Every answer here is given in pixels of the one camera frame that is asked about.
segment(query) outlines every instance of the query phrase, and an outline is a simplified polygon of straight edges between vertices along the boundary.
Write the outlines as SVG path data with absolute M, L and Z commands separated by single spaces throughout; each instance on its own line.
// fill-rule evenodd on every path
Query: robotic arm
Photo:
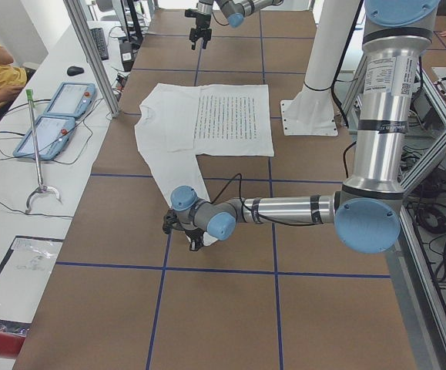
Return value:
M 197 9 L 187 9 L 185 11 L 187 18 L 196 19 L 196 27 L 190 29 L 189 36 L 189 40 L 192 42 L 192 50 L 195 50 L 197 40 L 203 40 L 202 49 L 205 49 L 208 41 L 211 40 L 213 31 L 210 28 L 210 20 L 214 1 L 228 20 L 228 24 L 236 28 L 243 23 L 245 17 L 270 5 L 281 5 L 284 0 L 243 0 L 239 3 L 235 3 L 233 0 L 200 0 L 197 2 Z
M 391 247 L 401 230 L 404 190 L 397 181 L 407 132 L 411 88 L 419 55 L 430 45 L 439 0 L 370 0 L 363 50 L 367 56 L 364 99 L 352 176 L 331 196 L 236 198 L 212 204 L 190 187 L 171 196 L 165 231 L 184 230 L 190 250 L 207 231 L 227 239 L 237 222 L 334 223 L 340 239 L 356 251 Z

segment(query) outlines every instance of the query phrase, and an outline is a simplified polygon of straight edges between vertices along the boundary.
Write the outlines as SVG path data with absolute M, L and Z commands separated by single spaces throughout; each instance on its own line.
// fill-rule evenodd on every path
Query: keyboard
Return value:
M 101 60 L 107 60 L 109 58 L 108 55 L 108 47 L 106 46 L 105 33 L 102 28 L 98 27 L 95 29 L 90 29 L 92 39 L 96 44 L 96 48 L 98 49 L 99 56 Z

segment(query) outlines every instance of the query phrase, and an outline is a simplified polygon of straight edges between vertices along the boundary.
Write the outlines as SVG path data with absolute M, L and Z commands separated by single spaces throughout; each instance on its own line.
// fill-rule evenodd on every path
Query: white wall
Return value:
M 43 44 L 50 51 L 70 25 L 63 0 L 20 0 Z
M 18 64 L 40 63 L 47 55 L 45 45 L 20 0 L 0 0 L 0 43 Z

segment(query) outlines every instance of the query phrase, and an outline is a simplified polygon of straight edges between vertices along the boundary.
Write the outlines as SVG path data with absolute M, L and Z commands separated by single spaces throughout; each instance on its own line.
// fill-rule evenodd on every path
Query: green handle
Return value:
M 34 104 L 34 100 L 32 99 L 32 89 L 26 89 L 25 90 L 25 94 L 28 97 L 28 104 L 34 108 L 35 104 Z

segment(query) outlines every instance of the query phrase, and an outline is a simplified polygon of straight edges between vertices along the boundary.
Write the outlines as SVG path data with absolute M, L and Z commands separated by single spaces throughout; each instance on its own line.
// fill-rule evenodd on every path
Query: brown table surface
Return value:
M 161 231 L 167 206 L 133 132 L 158 82 L 269 86 L 275 157 L 200 156 L 211 196 L 239 172 L 244 197 L 331 194 L 350 143 L 344 128 L 283 135 L 279 104 L 301 89 L 311 12 L 214 24 L 207 50 L 190 49 L 191 26 L 182 12 L 154 15 L 14 369 L 415 369 L 384 256 L 349 250 L 333 226 L 243 224 L 196 253 Z M 225 197 L 236 195 L 234 183 Z

